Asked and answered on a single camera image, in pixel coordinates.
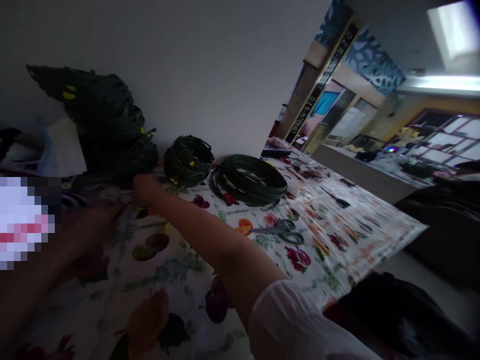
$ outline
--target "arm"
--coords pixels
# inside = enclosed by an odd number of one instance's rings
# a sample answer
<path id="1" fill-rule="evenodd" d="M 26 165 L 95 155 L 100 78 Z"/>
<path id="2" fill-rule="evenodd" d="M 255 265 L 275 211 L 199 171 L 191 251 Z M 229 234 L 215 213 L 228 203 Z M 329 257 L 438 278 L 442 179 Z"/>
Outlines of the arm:
<path id="1" fill-rule="evenodd" d="M 29 252 L 26 261 L 0 270 L 0 339 L 12 334 L 25 320 L 59 275 L 79 256 L 111 237 L 121 203 L 99 202 L 67 215 L 58 234 L 51 234 L 41 251 Z"/>
<path id="2" fill-rule="evenodd" d="M 287 279 L 248 237 L 179 197 L 168 194 L 152 175 L 137 175 L 135 195 L 162 214 L 220 276 L 248 331 L 255 301 L 271 283 Z"/>

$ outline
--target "window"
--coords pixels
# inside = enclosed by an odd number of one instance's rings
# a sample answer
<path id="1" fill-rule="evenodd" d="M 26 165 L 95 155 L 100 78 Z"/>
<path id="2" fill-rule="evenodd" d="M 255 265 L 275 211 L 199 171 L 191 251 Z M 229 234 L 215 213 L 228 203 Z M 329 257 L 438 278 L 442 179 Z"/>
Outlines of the window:
<path id="1" fill-rule="evenodd" d="M 425 137 L 413 155 L 447 166 L 480 160 L 480 118 L 454 116 Z"/>

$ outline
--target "floor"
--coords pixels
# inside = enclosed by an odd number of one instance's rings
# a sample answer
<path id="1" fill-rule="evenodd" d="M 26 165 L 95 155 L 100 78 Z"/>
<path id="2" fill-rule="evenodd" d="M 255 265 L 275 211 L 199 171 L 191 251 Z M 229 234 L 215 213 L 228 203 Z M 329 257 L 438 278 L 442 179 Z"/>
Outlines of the floor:
<path id="1" fill-rule="evenodd" d="M 405 251 L 384 262 L 377 271 L 391 273 L 397 279 L 425 290 L 451 321 L 474 336 L 476 321 L 479 320 L 480 295 L 446 282 Z"/>

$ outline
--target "ceiling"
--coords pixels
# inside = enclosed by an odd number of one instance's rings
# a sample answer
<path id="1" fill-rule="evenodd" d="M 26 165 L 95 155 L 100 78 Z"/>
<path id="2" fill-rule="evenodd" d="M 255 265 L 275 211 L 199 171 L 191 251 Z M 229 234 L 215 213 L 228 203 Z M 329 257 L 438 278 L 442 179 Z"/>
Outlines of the ceiling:
<path id="1" fill-rule="evenodd" d="M 443 5 L 455 3 L 452 0 L 345 0 L 361 24 L 368 27 L 386 53 L 407 77 L 399 90 L 417 88 L 421 77 L 415 76 L 412 69 L 425 69 L 431 76 L 480 76 L 480 66 L 464 66 L 462 69 L 446 68 L 427 11 Z M 421 92 L 428 92 L 427 86 L 419 86 Z M 452 91 L 434 91 L 451 93 Z M 453 95 L 478 95 L 478 91 L 461 91 Z"/>

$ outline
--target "sign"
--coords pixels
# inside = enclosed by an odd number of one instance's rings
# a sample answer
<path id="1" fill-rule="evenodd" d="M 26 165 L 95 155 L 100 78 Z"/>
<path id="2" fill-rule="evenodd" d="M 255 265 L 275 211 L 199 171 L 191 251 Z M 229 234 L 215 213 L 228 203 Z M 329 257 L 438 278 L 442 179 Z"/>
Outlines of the sign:
<path id="1" fill-rule="evenodd" d="M 310 92 L 307 101 L 303 105 L 302 110 L 297 115 L 293 126 L 290 129 L 290 132 L 287 134 L 285 141 L 291 144 L 297 133 L 300 131 L 302 126 L 305 123 L 305 120 L 308 119 L 310 113 L 313 111 L 315 106 L 320 100 L 322 93 L 324 92 L 325 86 L 329 82 L 330 78 L 332 77 L 333 72 L 343 60 L 344 56 L 347 54 L 347 51 L 352 45 L 353 40 L 355 39 L 357 33 L 359 32 L 359 28 L 350 22 L 346 31 L 344 32 L 341 40 L 337 43 L 336 48 L 334 50 L 333 56 L 331 56 L 330 61 L 327 65 L 323 68 L 323 72 L 321 73 L 320 77 L 317 79 L 316 86 Z"/>

